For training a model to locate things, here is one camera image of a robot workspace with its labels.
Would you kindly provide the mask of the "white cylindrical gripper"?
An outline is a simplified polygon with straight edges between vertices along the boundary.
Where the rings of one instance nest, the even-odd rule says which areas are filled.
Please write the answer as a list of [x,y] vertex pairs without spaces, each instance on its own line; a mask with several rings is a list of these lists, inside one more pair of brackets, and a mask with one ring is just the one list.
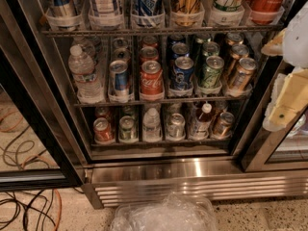
[[263,128],[277,132],[286,128],[308,105],[308,2],[288,24],[261,49],[270,56],[282,56],[295,67],[288,75],[279,73],[274,81]]

